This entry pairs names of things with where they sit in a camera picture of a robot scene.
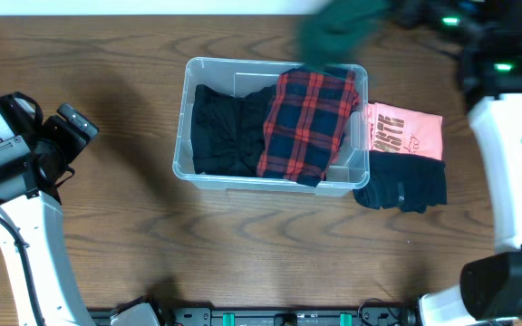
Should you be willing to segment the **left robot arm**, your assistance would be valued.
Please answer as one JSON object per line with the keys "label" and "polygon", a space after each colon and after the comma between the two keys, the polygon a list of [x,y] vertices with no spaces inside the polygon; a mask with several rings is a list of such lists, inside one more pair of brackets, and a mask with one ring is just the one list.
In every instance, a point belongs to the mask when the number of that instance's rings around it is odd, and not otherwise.
{"label": "left robot arm", "polygon": [[17,91],[0,97],[0,250],[22,325],[161,325],[139,298],[112,311],[83,302],[67,253],[59,187],[98,128],[71,105],[46,118]]}

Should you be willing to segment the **black garment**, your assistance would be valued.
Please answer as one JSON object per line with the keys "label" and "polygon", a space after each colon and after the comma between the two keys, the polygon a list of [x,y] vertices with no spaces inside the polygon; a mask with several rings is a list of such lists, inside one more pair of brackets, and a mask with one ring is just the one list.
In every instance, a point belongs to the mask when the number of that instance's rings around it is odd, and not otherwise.
{"label": "black garment", "polygon": [[255,177],[265,150],[263,125],[274,86],[233,97],[200,84],[191,118],[191,146],[196,174]]}

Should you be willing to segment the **green t-shirt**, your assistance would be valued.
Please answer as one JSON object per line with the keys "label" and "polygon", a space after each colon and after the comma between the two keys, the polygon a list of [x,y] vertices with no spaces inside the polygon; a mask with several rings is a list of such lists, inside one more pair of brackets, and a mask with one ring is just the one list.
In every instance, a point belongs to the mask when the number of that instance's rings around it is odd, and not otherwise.
{"label": "green t-shirt", "polygon": [[346,62],[376,31],[389,9],[385,0],[329,2],[298,25],[297,59],[317,71]]}

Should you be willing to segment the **red navy plaid garment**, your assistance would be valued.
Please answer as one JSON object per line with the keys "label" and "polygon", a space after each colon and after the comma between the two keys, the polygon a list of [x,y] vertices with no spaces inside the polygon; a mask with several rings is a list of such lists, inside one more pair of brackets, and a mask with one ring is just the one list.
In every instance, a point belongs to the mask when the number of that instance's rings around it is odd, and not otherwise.
{"label": "red navy plaid garment", "polygon": [[302,66],[280,74],[256,175],[317,187],[337,160],[345,126],[357,111],[355,83],[355,72],[342,67],[315,72]]}

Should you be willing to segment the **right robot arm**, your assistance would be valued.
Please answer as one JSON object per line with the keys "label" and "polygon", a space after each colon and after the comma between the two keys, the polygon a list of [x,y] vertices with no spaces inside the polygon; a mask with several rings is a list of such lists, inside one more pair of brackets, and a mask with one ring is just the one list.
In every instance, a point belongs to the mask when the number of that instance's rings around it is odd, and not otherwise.
{"label": "right robot arm", "polygon": [[409,325],[504,325],[522,319],[522,0],[406,0],[406,28],[426,24],[458,43],[457,82],[479,145],[494,214],[494,250],[459,282],[428,293]]}

